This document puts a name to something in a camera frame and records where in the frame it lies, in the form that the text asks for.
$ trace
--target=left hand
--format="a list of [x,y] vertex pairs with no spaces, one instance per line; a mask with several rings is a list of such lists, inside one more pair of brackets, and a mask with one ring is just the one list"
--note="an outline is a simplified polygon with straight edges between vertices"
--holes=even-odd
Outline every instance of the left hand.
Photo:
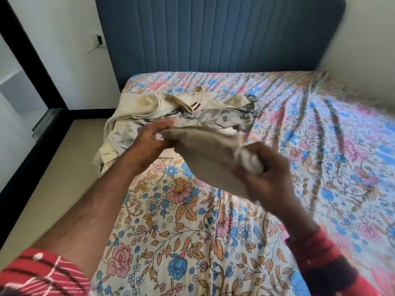
[[130,158],[133,168],[136,168],[136,175],[145,171],[164,149],[173,147],[175,141],[158,140],[155,138],[155,134],[171,128],[175,122],[176,118],[163,118],[141,129],[140,134],[125,152],[126,156]]

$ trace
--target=blue headboard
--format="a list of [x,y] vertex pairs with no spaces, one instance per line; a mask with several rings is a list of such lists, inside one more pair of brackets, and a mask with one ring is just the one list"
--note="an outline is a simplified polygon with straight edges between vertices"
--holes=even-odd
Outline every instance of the blue headboard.
[[344,0],[96,0],[120,89],[156,71],[314,70]]

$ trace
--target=right hand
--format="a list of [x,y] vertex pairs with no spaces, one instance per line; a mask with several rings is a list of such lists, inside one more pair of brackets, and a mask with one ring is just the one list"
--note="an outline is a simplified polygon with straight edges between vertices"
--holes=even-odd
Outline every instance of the right hand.
[[290,236],[300,238],[317,229],[317,224],[305,211],[295,196],[289,161],[275,149],[261,142],[246,148],[256,154],[264,166],[264,173],[256,176],[241,166],[233,168],[234,174],[245,184],[250,198],[279,218]]

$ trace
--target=bed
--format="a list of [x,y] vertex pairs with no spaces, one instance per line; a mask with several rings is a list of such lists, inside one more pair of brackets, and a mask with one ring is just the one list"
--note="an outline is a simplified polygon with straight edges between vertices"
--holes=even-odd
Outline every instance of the bed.
[[[395,120],[362,105],[325,71],[148,73],[129,79],[123,92],[182,93],[196,85],[218,91],[220,99],[260,98],[265,109],[243,133],[245,143],[263,141],[288,157],[305,208],[350,263],[390,295]],[[175,180],[194,191],[187,211],[166,198]],[[182,159],[158,159],[130,185],[96,273],[97,291],[308,295],[287,237],[274,216],[201,182]]]
[[[264,110],[241,133],[243,141],[273,145],[289,159],[304,207],[371,284],[395,294],[395,119],[327,72],[312,71],[344,0],[96,5],[128,97],[198,85],[222,100],[257,96]],[[101,173],[115,160],[102,161]],[[187,203],[169,201],[176,183],[190,194]],[[182,158],[157,159],[130,185],[94,278],[96,292],[307,296],[287,237],[274,216],[200,181]]]

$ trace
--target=hand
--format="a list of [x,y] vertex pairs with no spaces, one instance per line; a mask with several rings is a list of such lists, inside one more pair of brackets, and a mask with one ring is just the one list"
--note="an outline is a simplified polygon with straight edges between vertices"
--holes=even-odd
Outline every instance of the hand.
[[318,228],[295,196],[289,161],[275,149],[261,142],[246,148],[256,154],[264,166],[264,173],[256,176],[240,166],[234,174],[245,183],[252,200],[259,200],[264,208],[278,217],[293,238],[302,238]]
[[175,122],[176,118],[163,118],[141,129],[140,134],[125,152],[131,160],[131,165],[136,168],[136,175],[145,171],[164,149],[173,147],[173,141],[158,140],[155,134],[171,128]]

